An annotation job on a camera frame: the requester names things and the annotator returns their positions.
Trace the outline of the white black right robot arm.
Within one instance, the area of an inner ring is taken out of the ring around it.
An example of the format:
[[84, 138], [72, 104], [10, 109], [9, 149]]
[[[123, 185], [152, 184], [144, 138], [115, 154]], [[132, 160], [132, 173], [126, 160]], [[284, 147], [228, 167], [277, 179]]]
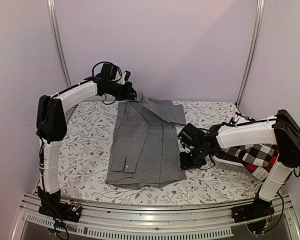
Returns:
[[257, 200], [248, 208], [252, 218], [268, 210], [267, 202], [300, 166], [300, 127], [285, 109], [260, 120], [236, 113], [229, 123], [222, 122], [208, 130], [188, 123], [177, 137], [190, 150], [181, 153], [182, 163], [202, 165], [206, 156], [224, 152], [256, 167], [254, 172], [262, 185]]

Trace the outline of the aluminium frame post right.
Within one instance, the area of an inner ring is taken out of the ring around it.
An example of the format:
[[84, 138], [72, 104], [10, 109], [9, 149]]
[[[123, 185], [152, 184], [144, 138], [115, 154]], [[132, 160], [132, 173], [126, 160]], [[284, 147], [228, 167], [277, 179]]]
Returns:
[[261, 32], [262, 22], [263, 22], [263, 14], [264, 14], [264, 7], [265, 7], [265, 1], [264, 0], [258, 0], [256, 5], [256, 12], [255, 12], [255, 19], [254, 19], [254, 25], [253, 25], [253, 31], [252, 31], [252, 37], [250, 41], [250, 47], [247, 55], [246, 64], [243, 71], [243, 76], [241, 80], [241, 84], [239, 87], [239, 92], [236, 98], [236, 106], [239, 109], [242, 105], [244, 95], [246, 92], [246, 88], [248, 85], [248, 81], [250, 78], [259, 36]]

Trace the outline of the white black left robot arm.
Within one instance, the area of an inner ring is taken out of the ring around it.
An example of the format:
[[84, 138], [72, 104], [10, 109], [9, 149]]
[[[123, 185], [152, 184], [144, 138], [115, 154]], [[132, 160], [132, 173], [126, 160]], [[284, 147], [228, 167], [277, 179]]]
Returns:
[[94, 97], [110, 95], [116, 101], [135, 100], [137, 92], [130, 81], [124, 84], [106, 79], [86, 79], [54, 95], [42, 95], [39, 98], [36, 120], [36, 135], [40, 140], [39, 198], [42, 205], [53, 216], [64, 213], [60, 202], [58, 183], [58, 163], [61, 142], [67, 133], [65, 114], [79, 103]]

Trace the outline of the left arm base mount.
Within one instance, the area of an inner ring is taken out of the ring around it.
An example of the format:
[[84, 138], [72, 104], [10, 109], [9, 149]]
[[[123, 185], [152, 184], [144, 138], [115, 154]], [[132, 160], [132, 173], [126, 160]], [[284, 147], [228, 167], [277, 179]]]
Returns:
[[38, 212], [53, 218], [61, 218], [63, 221], [78, 223], [82, 213], [82, 205], [73, 200], [60, 202], [58, 199], [41, 200]]

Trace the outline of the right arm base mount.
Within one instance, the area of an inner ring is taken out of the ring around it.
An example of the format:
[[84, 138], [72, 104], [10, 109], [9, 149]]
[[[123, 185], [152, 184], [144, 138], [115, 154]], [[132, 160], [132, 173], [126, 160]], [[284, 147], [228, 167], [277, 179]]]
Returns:
[[274, 213], [272, 201], [265, 201], [260, 198], [256, 198], [252, 203], [235, 206], [231, 209], [231, 217], [235, 223], [263, 218]]

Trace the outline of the aluminium frame post left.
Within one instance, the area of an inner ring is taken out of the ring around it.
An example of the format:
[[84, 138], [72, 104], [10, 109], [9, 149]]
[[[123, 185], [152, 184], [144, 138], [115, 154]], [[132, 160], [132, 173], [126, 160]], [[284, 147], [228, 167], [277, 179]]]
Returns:
[[56, 4], [54, 0], [47, 0], [47, 9], [48, 9], [48, 15], [49, 15], [49, 20], [50, 20], [50, 25], [51, 25], [51, 31], [52, 31], [52, 36], [56, 48], [56, 53], [62, 73], [62, 77], [65, 83], [65, 86], [67, 88], [72, 86], [72, 82], [70, 79], [69, 71], [68, 71], [68, 66], [62, 46], [62, 39], [61, 39], [61, 34], [59, 30], [59, 24], [58, 24], [58, 18], [57, 18], [57, 11], [56, 11]]

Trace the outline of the black white checkered shirt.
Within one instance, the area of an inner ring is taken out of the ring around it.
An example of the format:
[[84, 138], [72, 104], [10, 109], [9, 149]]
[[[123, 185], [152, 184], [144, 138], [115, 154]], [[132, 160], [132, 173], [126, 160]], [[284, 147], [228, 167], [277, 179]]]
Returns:
[[265, 159], [265, 154], [272, 154], [275, 150], [279, 151], [276, 145], [262, 143], [234, 146], [225, 148], [222, 151], [228, 156], [234, 157], [236, 160], [242, 162], [248, 160], [248, 157], [245, 156], [246, 154], [253, 158]]

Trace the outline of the aluminium frame post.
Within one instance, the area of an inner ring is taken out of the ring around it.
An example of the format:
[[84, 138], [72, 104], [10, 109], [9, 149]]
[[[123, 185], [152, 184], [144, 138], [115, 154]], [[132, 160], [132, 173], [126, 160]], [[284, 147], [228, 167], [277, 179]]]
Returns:
[[68, 71], [68, 66], [62, 46], [62, 39], [61, 39], [61, 34], [59, 30], [59, 24], [58, 24], [58, 18], [57, 18], [57, 11], [56, 11], [56, 4], [54, 0], [47, 0], [47, 9], [48, 9], [48, 15], [49, 15], [49, 20], [50, 20], [50, 25], [51, 25], [51, 31], [52, 31], [52, 36], [56, 48], [56, 53], [62, 73], [62, 77], [65, 83], [65, 86], [67, 88], [72, 86], [72, 82], [70, 79], [69, 71]]
[[239, 109], [242, 105], [244, 95], [246, 92], [246, 88], [248, 85], [248, 81], [250, 78], [259, 36], [261, 32], [262, 22], [263, 22], [263, 14], [264, 14], [264, 7], [265, 7], [265, 1], [264, 0], [258, 0], [256, 5], [256, 12], [255, 12], [255, 19], [254, 19], [254, 25], [253, 25], [253, 31], [252, 31], [252, 37], [250, 41], [250, 47], [247, 55], [246, 64], [243, 71], [243, 76], [241, 80], [241, 84], [239, 87], [239, 92], [236, 98], [236, 106]]

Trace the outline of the red black plaid shirt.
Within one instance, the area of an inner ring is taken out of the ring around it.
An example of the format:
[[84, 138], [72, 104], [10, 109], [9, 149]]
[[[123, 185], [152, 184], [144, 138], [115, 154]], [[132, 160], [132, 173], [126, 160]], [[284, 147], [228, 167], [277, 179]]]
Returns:
[[246, 154], [245, 157], [248, 157], [248, 159], [243, 160], [242, 164], [255, 179], [262, 182], [268, 177], [278, 156], [279, 152], [277, 150], [275, 150], [274, 153], [265, 154], [265, 159], [252, 157], [249, 154]]

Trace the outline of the white plastic laundry basket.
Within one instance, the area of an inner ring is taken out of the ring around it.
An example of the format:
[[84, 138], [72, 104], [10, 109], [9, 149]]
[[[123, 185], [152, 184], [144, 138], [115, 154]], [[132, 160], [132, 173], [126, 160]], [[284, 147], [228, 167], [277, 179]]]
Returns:
[[242, 163], [222, 159], [217, 157], [216, 155], [211, 156], [211, 158], [215, 162], [215, 166], [219, 169], [249, 174], [249, 171]]

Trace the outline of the aluminium front rail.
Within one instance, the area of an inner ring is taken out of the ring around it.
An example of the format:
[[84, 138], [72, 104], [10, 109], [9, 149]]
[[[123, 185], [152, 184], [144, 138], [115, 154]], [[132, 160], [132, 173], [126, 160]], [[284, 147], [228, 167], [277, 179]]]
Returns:
[[25, 194], [17, 211], [13, 240], [300, 240], [300, 225], [288, 195], [273, 200], [270, 231], [253, 234], [235, 222], [232, 208], [243, 201], [208, 205], [139, 206], [84, 202], [79, 222], [56, 234], [51, 217], [39, 213], [40, 200]]

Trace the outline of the floral patterned table cloth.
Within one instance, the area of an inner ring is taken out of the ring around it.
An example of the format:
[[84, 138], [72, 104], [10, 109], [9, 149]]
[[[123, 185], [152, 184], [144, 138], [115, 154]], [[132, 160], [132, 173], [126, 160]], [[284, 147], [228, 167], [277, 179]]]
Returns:
[[210, 161], [186, 171], [186, 179], [139, 190], [106, 183], [118, 104], [82, 102], [67, 123], [58, 154], [63, 197], [76, 201], [144, 206], [215, 204], [254, 198], [260, 182], [249, 173], [224, 170]]

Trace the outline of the grey long sleeve shirt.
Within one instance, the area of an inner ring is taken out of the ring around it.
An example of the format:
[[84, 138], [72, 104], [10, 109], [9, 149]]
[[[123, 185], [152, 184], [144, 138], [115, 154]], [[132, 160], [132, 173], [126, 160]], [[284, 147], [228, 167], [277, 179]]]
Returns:
[[171, 100], [151, 99], [139, 93], [136, 101], [120, 102], [106, 184], [138, 190], [185, 180], [176, 129], [185, 124], [183, 106]]

